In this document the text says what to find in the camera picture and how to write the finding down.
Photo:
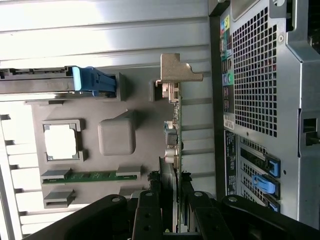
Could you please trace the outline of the blue slot latch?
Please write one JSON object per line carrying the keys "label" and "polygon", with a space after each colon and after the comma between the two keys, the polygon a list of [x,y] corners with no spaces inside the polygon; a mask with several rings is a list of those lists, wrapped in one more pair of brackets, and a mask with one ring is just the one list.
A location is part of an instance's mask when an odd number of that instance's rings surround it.
{"label": "blue slot latch", "polygon": [[273,200],[267,200],[267,207],[272,209],[274,212],[280,213],[281,212],[281,205]]}
{"label": "blue slot latch", "polygon": [[281,177],[281,161],[273,155],[267,154],[265,160],[268,166],[268,172],[274,178]]}
{"label": "blue slot latch", "polygon": [[280,183],[267,174],[256,174],[252,176],[252,185],[264,194],[268,194],[279,200],[281,198]]}

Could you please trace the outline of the green RAM stick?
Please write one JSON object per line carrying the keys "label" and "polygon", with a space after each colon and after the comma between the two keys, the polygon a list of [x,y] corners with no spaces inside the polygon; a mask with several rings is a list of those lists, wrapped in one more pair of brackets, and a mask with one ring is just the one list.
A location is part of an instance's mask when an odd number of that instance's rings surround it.
{"label": "green RAM stick", "polygon": [[135,181],[136,175],[119,175],[115,171],[91,171],[72,172],[63,178],[53,178],[42,180],[43,184],[71,184],[71,183],[91,183],[91,182],[111,182],[111,181]]}

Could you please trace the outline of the grey parts rack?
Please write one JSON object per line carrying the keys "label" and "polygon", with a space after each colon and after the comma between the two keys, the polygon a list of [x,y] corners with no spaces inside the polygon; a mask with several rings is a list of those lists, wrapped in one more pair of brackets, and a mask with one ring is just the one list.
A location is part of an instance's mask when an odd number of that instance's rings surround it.
{"label": "grey parts rack", "polygon": [[[46,209],[91,204],[107,195],[146,189],[148,174],[159,169],[165,153],[165,121],[173,107],[161,97],[158,68],[123,69],[115,74],[121,97],[81,97],[31,105],[43,205]],[[45,130],[69,125],[75,130],[76,155],[49,160]],[[137,180],[43,184],[72,172],[136,175]]]}

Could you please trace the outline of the silver CPU chip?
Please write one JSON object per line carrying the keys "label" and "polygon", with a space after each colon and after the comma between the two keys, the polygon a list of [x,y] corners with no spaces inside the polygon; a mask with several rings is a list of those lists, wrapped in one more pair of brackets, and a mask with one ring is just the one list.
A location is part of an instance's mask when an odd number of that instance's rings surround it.
{"label": "silver CPU chip", "polygon": [[77,153],[76,133],[69,125],[50,125],[44,141],[49,160],[72,159]]}

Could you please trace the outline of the blue disk carrier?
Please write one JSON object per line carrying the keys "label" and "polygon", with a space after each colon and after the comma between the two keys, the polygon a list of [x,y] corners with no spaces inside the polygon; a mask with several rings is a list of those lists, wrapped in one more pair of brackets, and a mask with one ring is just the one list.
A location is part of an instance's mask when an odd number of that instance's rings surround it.
{"label": "blue disk carrier", "polygon": [[25,79],[51,79],[73,78],[74,91],[57,91],[47,93],[80,93],[88,92],[96,97],[100,93],[106,93],[111,97],[117,95],[117,81],[114,76],[103,73],[94,67],[64,66],[54,68],[3,68],[0,69],[0,80],[25,80]]}

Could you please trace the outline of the open black PC case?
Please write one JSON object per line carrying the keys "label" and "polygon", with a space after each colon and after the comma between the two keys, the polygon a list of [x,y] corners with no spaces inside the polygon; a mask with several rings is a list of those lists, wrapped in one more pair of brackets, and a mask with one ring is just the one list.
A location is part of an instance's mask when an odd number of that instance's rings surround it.
{"label": "open black PC case", "polygon": [[[215,0],[209,27],[217,198],[272,200],[320,229],[320,0]],[[276,179],[280,199],[253,175]]]}

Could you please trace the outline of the silver hard disk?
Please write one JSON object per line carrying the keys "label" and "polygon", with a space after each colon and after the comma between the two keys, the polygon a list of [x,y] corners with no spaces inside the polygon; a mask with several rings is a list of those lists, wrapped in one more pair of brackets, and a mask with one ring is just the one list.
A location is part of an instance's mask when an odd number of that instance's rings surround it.
{"label": "silver hard disk", "polygon": [[0,94],[74,91],[72,77],[0,80]]}

